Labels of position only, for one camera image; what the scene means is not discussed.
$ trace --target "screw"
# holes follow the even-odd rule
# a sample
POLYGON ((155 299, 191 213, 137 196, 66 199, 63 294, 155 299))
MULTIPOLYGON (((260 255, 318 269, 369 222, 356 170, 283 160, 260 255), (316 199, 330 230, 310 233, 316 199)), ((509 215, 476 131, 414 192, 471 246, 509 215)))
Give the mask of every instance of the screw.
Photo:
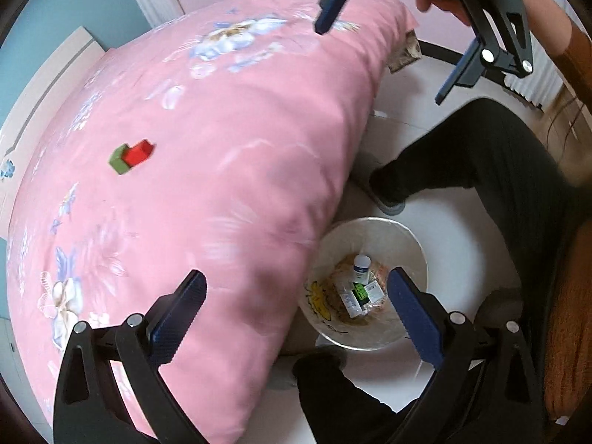
POLYGON ((513 320, 508 320, 508 322, 505 323, 505 327, 513 334, 516 334, 516 332, 520 330, 520 326, 516 324, 513 320))
POLYGON ((465 317, 460 312, 453 312, 452 314, 450 314, 449 319, 450 322, 456 324, 457 326, 461 326, 467 321, 467 317, 465 317))
POLYGON ((87 329, 87 323, 84 321, 80 321, 74 326, 74 332, 76 334, 82 334, 87 329))
POLYGON ((487 62, 487 63, 493 63, 493 61, 495 60, 493 53, 491 53, 491 50, 483 50, 481 52, 481 56, 483 57, 483 59, 487 62))
POLYGON ((131 314, 131 316, 127 318, 126 322, 130 327, 137 327, 142 323, 143 320, 144 316, 142 316, 142 314, 131 314))

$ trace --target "leg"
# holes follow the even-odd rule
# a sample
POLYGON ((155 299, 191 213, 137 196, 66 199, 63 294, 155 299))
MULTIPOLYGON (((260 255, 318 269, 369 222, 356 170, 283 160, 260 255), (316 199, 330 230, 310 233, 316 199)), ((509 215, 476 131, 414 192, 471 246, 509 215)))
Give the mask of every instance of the leg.
POLYGON ((550 289, 573 189, 525 124, 493 100, 470 102, 374 172, 372 190, 396 202, 423 189, 475 187, 522 281, 539 378, 550 289))
POLYGON ((355 387, 331 356, 303 357, 294 366, 300 403, 319 444, 384 444, 411 409, 395 413, 355 387))

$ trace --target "hand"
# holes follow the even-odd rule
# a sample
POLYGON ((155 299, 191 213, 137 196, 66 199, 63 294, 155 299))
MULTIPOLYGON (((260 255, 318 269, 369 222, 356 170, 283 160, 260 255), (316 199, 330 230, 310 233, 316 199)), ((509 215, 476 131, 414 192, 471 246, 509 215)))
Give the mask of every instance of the hand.
POLYGON ((442 11, 452 13, 465 25, 471 26, 471 20, 459 0, 415 0, 415 4, 417 9, 422 13, 425 13, 432 5, 435 5, 442 11))

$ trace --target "bed frame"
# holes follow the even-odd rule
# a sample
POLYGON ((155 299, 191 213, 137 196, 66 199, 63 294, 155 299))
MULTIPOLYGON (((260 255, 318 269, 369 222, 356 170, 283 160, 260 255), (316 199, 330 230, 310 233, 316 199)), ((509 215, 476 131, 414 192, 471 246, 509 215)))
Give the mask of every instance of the bed frame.
POLYGON ((0 129, 0 170, 14 165, 14 174, 0 179, 0 237, 8 237, 14 201, 25 170, 49 122, 67 96, 105 51, 82 27, 62 43, 35 73, 0 129))

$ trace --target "shoe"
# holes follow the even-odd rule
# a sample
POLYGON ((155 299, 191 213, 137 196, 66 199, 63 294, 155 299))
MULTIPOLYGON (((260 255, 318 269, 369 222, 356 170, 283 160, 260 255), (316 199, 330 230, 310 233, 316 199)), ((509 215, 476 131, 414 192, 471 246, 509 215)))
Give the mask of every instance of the shoe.
POLYGON ((359 152, 353 162, 349 179, 372 199, 382 213, 389 216, 398 215, 405 208, 405 202, 383 202, 370 186, 370 176, 381 167, 383 164, 374 155, 368 152, 359 152))
POLYGON ((316 349, 295 356, 279 357, 271 367, 267 381, 268 389, 274 391, 286 391, 297 386, 293 369, 300 359, 313 356, 329 356, 336 360, 339 369, 343 370, 347 364, 347 352, 344 348, 329 342, 323 336, 317 338, 316 349))

